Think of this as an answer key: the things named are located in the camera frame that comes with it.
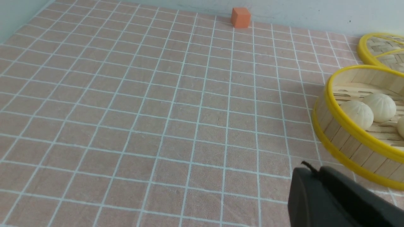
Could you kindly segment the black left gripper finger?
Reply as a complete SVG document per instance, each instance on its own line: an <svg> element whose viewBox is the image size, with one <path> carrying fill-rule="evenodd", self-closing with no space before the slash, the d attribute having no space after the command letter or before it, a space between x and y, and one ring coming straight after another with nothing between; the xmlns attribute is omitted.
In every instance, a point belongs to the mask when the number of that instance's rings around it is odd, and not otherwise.
<svg viewBox="0 0 404 227"><path fill-rule="evenodd" d="M292 227L402 227L404 213L329 166L294 168L288 198Z"/></svg>

